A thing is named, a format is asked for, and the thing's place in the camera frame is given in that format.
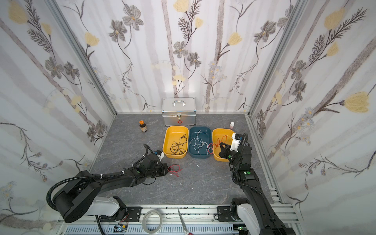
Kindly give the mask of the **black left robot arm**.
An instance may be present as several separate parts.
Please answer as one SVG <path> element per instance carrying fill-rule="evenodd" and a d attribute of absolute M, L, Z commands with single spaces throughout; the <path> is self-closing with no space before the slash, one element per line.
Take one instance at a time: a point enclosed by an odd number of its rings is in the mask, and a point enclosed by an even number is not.
<path fill-rule="evenodd" d="M 168 174 L 168 166 L 162 162 L 164 152 L 153 151 L 144 145 L 146 152 L 131 167 L 121 172 L 91 174 L 84 170 L 74 177 L 53 185 L 47 192 L 47 204 L 58 211 L 66 223 L 72 223 L 83 216 L 104 215 L 118 218 L 126 210 L 117 197 L 103 198 L 99 194 L 144 184 L 146 179 L 156 179 Z"/>

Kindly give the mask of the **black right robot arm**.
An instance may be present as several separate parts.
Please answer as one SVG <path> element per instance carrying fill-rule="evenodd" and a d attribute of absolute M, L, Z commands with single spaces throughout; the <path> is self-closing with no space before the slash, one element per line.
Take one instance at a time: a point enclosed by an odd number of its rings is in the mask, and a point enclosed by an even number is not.
<path fill-rule="evenodd" d="M 294 235 L 277 216 L 267 200 L 256 172 L 252 168 L 252 147 L 248 134 L 232 134 L 232 143 L 221 142 L 219 156 L 229 160 L 231 179 L 246 195 L 231 202 L 231 218 L 242 221 L 249 235 Z"/>

